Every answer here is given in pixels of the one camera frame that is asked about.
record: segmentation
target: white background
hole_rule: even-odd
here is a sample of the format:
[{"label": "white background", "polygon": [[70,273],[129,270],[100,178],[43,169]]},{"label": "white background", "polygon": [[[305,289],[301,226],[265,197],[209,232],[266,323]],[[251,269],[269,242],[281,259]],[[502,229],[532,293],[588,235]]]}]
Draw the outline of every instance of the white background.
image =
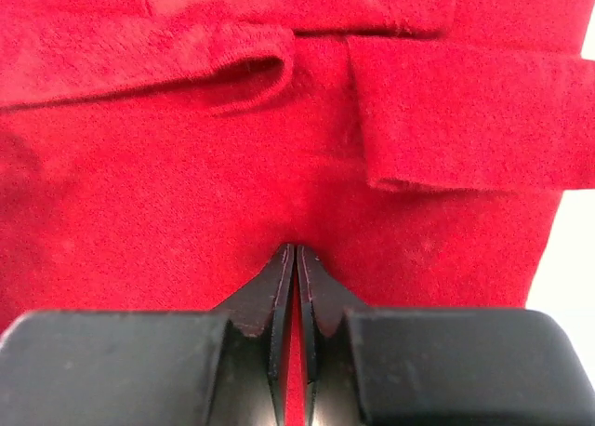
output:
[{"label": "white background", "polygon": [[[595,8],[581,55],[595,60]],[[595,191],[564,193],[527,308],[566,330],[595,385]]]}]

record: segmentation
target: clamp jaw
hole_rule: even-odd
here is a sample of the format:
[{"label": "clamp jaw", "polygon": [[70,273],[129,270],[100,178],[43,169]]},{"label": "clamp jaw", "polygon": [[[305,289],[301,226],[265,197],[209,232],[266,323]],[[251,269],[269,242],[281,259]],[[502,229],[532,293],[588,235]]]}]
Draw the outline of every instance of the clamp jaw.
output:
[{"label": "clamp jaw", "polygon": [[371,308],[292,245],[210,312],[22,316],[0,341],[0,423],[283,425],[294,286],[309,426],[595,424],[544,314]]}]

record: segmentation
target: red garment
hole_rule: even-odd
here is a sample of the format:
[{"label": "red garment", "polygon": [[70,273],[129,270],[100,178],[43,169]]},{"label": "red garment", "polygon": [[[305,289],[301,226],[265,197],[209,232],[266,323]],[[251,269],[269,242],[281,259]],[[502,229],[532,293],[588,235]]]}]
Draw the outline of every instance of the red garment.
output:
[{"label": "red garment", "polygon": [[523,305],[595,187],[593,1],[0,0],[0,329],[209,309],[283,242],[372,304]]}]

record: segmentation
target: red fabric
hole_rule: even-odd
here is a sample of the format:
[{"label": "red fabric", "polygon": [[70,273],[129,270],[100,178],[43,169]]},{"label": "red fabric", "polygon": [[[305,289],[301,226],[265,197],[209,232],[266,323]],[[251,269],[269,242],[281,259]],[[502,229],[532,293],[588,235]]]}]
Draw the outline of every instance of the red fabric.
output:
[{"label": "red fabric", "polygon": [[595,181],[592,4],[0,0],[0,328],[209,309],[283,242],[373,304],[523,305]]}]

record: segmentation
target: black plastic object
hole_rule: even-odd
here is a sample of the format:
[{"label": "black plastic object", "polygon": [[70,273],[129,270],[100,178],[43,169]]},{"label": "black plastic object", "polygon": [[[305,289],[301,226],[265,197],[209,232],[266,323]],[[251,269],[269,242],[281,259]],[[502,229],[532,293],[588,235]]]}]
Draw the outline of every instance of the black plastic object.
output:
[{"label": "black plastic object", "polygon": [[294,252],[210,313],[23,316],[0,342],[0,424],[283,424]]},{"label": "black plastic object", "polygon": [[23,316],[0,341],[0,426],[283,425],[294,273],[308,426],[595,424],[544,314],[371,308],[287,245],[210,312]]},{"label": "black plastic object", "polygon": [[307,424],[595,424],[563,331],[526,310],[372,309],[297,250]]}]

